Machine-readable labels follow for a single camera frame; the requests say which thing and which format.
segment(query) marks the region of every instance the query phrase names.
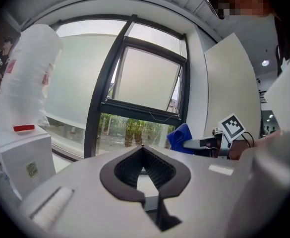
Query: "white plastic wrap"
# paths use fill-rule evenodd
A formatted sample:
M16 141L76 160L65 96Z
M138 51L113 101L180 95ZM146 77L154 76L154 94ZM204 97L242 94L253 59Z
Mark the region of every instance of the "white plastic wrap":
M0 127L49 125L44 111L50 74L62 43L48 25L21 33L0 86Z

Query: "wire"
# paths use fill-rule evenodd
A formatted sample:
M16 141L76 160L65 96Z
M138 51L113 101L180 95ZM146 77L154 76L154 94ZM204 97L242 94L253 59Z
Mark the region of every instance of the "wire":
M248 146L248 148L250 148L250 144L249 144L248 140L246 139L246 137L244 137L243 134L242 134L241 136L242 136L242 137L245 139L245 141L247 142L247 146Z
M244 133L246 133L246 134L248 134L248 135L250 135L250 137L252 138L252 141L253 141L253 147L255 146L255 142L254 142L254 138L253 138L253 136L252 136L252 134L250 134L249 132L244 132Z
M153 118L154 120L156 120L156 121L167 121L167 120L169 120L171 117L177 117L178 115L172 115L172 116L169 116L166 120L159 120L159 119L156 119L156 118L153 117L152 114L151 114L151 116L152 116L152 118Z

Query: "ceiling light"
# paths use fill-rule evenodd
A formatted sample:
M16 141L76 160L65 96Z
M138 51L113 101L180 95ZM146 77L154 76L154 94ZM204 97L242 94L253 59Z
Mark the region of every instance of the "ceiling light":
M269 61L268 61L268 60L264 60L264 61L262 62L262 65L263 65L263 66L267 66L267 65L269 65Z

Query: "red tape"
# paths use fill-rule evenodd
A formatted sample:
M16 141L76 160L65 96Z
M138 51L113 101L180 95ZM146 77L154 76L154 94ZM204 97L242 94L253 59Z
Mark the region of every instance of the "red tape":
M14 126L14 131L15 132L24 131L24 130L32 130L32 129L35 129L35 126L33 124L31 124L31 125Z

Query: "frosted glass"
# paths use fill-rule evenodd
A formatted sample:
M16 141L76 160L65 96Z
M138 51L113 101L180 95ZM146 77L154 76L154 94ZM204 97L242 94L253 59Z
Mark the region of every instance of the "frosted glass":
M85 129L94 87L116 36L62 37L63 52L51 76L47 116Z
M125 21L118 20L84 20L62 25L57 34L60 37L79 34L113 34L118 35Z
M179 65L140 50L128 48L115 99L167 110Z
M180 54L179 39L152 27L134 24L128 36L154 43Z

